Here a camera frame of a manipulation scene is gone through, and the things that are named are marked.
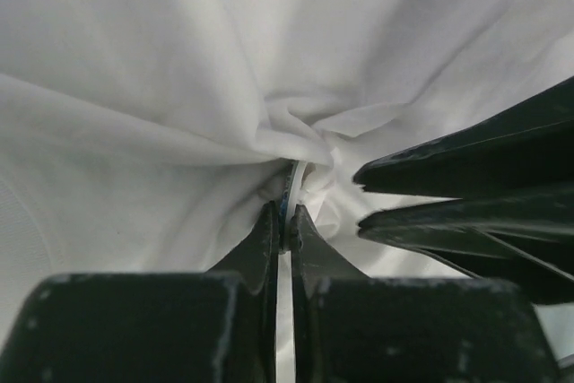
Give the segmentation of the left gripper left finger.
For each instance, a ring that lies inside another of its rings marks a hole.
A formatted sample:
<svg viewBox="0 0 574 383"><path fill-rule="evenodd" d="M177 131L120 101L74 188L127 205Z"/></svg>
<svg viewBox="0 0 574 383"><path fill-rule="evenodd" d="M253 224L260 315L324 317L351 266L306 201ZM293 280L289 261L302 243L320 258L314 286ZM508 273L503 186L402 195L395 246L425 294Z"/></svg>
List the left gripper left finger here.
<svg viewBox="0 0 574 383"><path fill-rule="evenodd" d="M12 382L273 382L278 213L202 273L50 276L8 337Z"/></svg>

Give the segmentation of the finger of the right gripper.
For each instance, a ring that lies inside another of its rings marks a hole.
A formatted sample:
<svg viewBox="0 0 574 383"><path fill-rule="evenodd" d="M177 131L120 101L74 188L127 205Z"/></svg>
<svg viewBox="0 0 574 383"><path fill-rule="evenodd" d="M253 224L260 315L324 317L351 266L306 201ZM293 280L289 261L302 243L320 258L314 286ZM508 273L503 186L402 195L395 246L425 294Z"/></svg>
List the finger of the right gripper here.
<svg viewBox="0 0 574 383"><path fill-rule="evenodd" d="M373 213L361 238L475 278L508 280L538 305L573 301L573 192L528 189Z"/></svg>
<svg viewBox="0 0 574 383"><path fill-rule="evenodd" d="M371 161L366 192L476 198L573 180L573 81L459 132Z"/></svg>

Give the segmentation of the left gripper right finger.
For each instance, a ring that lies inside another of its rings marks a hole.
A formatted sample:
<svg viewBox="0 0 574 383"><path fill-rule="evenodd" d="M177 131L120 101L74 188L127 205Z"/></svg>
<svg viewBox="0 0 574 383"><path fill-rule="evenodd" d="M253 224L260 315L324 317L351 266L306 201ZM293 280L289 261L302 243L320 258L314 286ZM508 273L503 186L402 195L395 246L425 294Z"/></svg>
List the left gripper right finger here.
<svg viewBox="0 0 574 383"><path fill-rule="evenodd" d="M556 382L533 307L512 283L371 278L291 219L295 378L299 382Z"/></svg>

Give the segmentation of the white t-shirt garment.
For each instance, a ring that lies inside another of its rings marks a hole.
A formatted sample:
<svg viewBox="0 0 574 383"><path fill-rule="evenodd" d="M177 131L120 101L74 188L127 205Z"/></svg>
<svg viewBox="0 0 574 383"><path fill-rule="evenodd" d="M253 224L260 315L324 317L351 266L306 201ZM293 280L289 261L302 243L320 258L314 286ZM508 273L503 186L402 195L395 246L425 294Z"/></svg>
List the white t-shirt garment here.
<svg viewBox="0 0 574 383"><path fill-rule="evenodd" d="M355 237L409 198L352 175L567 78L572 49L573 0L1 0L1 285L203 270L293 161L359 268L445 274Z"/></svg>

